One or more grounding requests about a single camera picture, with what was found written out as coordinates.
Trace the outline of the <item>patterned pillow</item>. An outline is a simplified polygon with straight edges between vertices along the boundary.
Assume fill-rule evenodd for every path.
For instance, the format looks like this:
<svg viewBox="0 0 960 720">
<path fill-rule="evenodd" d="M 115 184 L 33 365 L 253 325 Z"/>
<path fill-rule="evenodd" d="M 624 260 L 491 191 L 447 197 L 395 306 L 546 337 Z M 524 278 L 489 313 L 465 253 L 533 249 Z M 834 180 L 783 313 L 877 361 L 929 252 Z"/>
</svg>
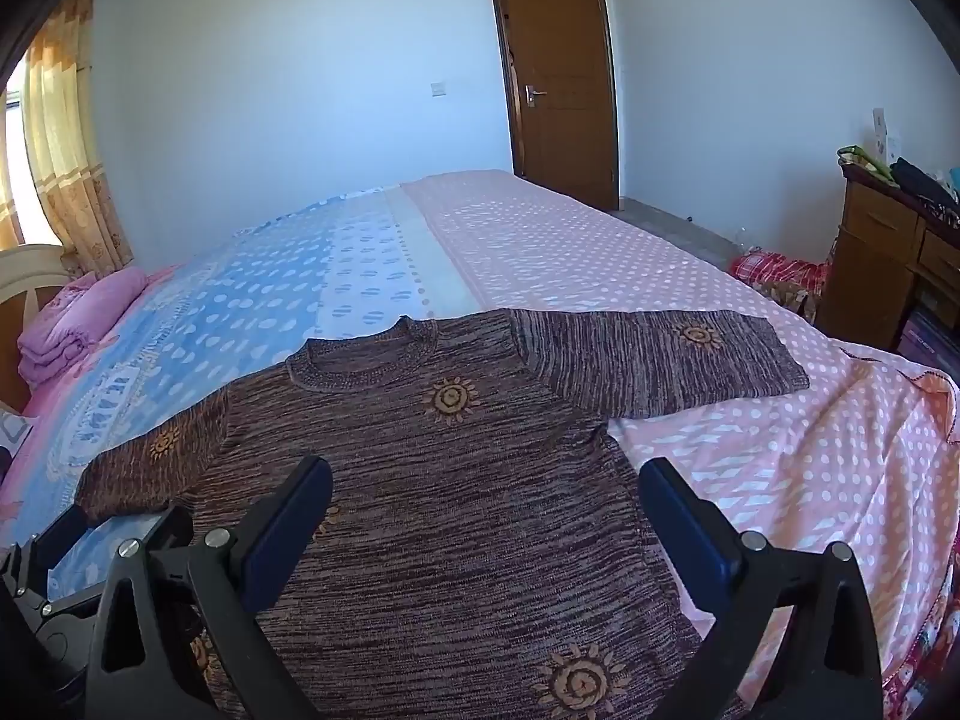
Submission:
<svg viewBox="0 0 960 720">
<path fill-rule="evenodd" d="M 16 454 L 25 445 L 34 424 L 34 419 L 21 415 L 5 403 L 0 403 L 0 457 L 3 470 L 11 465 Z"/>
</svg>

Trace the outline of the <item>polka dot bed sheet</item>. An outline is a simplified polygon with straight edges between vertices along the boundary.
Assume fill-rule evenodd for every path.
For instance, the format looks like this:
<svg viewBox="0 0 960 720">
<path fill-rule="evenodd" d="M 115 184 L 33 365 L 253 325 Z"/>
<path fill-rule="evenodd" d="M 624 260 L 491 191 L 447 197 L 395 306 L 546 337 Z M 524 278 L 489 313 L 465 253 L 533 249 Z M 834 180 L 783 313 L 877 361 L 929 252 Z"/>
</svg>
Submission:
<svg viewBox="0 0 960 720">
<path fill-rule="evenodd" d="M 3 481 L 3 539 L 44 530 L 99 452 L 309 338 L 496 307 L 768 320 L 805 392 L 622 419 L 615 437 L 633 463 L 670 458 L 731 522 L 775 543 L 853 545 L 889 717 L 953 683 L 957 377 L 825 335 L 664 239 L 501 171 L 322 200 L 156 271 L 98 348 L 31 400 L 34 426 Z"/>
</svg>

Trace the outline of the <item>dark folded clothes on desk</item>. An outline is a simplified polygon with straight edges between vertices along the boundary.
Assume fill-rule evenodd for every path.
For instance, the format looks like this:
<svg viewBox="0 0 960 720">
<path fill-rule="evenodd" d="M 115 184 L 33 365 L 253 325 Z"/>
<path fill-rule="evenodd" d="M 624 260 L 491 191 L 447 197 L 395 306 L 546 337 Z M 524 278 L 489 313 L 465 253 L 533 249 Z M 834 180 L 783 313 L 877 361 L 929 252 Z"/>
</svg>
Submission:
<svg viewBox="0 0 960 720">
<path fill-rule="evenodd" d="M 900 185 L 901 190 L 913 195 L 917 199 L 926 200 L 940 208 L 957 211 L 958 200 L 934 177 L 921 171 L 910 161 L 898 158 L 890 166 L 893 180 Z"/>
</svg>

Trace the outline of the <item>brown wooden door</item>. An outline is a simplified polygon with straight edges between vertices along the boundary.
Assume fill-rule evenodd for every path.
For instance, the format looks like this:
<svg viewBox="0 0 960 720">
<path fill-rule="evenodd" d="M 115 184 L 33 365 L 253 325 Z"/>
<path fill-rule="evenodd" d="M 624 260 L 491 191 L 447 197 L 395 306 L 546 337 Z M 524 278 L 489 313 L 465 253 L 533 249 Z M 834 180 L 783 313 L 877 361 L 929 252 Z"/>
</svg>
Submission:
<svg viewBox="0 0 960 720">
<path fill-rule="evenodd" d="M 619 134 L 605 0 L 493 0 L 521 179 L 619 206 Z"/>
</svg>

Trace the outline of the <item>folded pink blanket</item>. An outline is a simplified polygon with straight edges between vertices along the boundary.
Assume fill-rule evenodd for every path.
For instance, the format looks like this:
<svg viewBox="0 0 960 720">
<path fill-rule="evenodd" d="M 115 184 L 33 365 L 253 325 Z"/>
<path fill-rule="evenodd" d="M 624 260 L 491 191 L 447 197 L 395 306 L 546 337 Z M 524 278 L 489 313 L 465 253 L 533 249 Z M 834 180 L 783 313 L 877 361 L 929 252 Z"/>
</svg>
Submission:
<svg viewBox="0 0 960 720">
<path fill-rule="evenodd" d="M 31 392 L 91 353 L 148 286 L 138 266 L 65 284 L 18 337 L 18 374 Z"/>
</svg>

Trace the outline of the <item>cream wooden headboard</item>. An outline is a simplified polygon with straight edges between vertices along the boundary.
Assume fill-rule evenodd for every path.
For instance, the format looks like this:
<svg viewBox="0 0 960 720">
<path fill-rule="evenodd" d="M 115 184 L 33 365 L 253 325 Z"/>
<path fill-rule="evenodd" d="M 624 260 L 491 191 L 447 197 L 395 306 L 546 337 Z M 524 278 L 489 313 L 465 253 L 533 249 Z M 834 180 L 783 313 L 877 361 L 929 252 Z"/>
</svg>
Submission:
<svg viewBox="0 0 960 720">
<path fill-rule="evenodd" d="M 2 406 L 20 413 L 31 398 L 18 374 L 18 338 L 70 281 L 58 245 L 29 244 L 0 255 L 0 385 Z"/>
</svg>

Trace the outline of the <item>red floral quilt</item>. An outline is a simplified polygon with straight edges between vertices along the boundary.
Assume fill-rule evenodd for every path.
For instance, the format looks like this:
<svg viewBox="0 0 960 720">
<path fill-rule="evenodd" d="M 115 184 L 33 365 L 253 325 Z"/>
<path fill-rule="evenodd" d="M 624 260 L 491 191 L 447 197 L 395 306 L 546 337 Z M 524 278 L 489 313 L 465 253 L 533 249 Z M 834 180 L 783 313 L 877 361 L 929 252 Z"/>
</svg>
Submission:
<svg viewBox="0 0 960 720">
<path fill-rule="evenodd" d="M 830 262 L 807 262 L 778 252 L 752 249 L 731 263 L 729 275 L 814 323 L 830 268 Z"/>
</svg>

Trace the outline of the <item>yellow patterned curtain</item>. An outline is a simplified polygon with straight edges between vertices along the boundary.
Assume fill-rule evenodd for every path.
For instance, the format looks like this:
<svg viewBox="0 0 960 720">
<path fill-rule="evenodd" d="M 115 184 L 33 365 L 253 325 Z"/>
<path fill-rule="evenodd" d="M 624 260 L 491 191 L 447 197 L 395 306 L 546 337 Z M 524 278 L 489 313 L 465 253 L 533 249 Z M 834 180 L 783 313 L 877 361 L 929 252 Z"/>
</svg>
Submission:
<svg viewBox="0 0 960 720">
<path fill-rule="evenodd" d="M 68 273 L 112 275 L 133 262 L 93 125 L 94 0 L 60 0 L 25 55 L 20 96 L 32 188 Z"/>
</svg>

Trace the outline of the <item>green item on desk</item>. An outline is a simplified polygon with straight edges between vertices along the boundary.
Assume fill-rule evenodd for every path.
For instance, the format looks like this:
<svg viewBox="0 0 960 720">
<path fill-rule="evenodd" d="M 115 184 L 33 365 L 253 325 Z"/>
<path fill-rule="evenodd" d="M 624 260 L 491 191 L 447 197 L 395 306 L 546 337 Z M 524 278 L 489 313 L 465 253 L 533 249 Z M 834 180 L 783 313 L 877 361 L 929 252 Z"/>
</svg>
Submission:
<svg viewBox="0 0 960 720">
<path fill-rule="evenodd" d="M 896 180 L 889 166 L 871 156 L 862 146 L 843 146 L 836 154 L 838 154 L 838 161 L 842 166 L 861 167 L 862 171 L 871 174 L 874 179 L 896 187 Z"/>
</svg>

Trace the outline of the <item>brown knit sweater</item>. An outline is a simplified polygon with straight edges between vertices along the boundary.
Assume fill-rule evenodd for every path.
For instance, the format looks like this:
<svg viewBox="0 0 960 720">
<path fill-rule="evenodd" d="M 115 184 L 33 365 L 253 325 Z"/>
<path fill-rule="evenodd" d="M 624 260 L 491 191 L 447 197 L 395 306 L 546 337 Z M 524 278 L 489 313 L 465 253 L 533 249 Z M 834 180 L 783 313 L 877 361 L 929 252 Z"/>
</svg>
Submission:
<svg viewBox="0 0 960 720">
<path fill-rule="evenodd" d="M 332 509 L 263 632 L 329 718 L 644 718 L 697 648 L 608 426 L 804 390 L 765 320 L 532 312 L 308 341 L 90 463 L 88 515 Z"/>
</svg>

